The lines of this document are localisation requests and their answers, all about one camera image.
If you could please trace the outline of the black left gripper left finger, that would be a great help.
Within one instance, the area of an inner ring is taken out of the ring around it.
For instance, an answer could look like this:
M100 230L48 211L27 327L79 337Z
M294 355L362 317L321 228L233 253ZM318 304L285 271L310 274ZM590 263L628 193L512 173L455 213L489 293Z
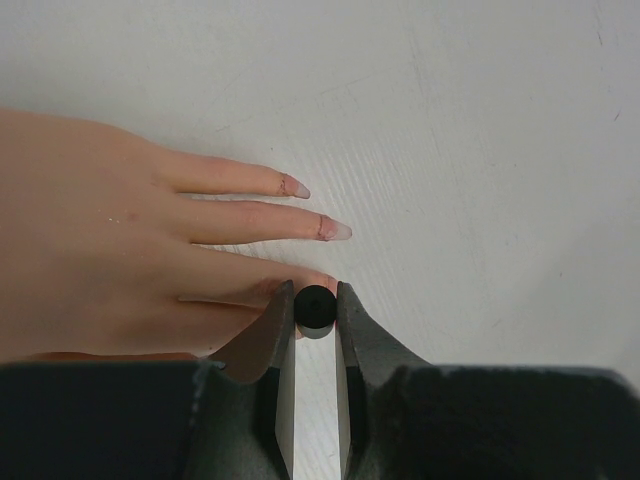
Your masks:
M295 407L294 288L197 371L189 479L290 479Z

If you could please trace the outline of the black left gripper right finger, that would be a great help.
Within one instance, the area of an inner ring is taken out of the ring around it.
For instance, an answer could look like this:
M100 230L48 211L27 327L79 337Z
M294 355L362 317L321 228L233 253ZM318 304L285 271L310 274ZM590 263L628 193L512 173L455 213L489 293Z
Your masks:
M477 441L466 372L429 364L337 289L336 378L344 479L473 479Z

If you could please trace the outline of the black nail polish cap brush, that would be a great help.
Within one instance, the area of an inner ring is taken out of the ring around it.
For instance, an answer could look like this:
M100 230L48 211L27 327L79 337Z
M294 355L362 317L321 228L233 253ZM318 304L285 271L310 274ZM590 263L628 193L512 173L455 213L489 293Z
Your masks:
M317 340L327 336L337 317L336 296L326 287L310 285L294 299L294 320L299 332Z

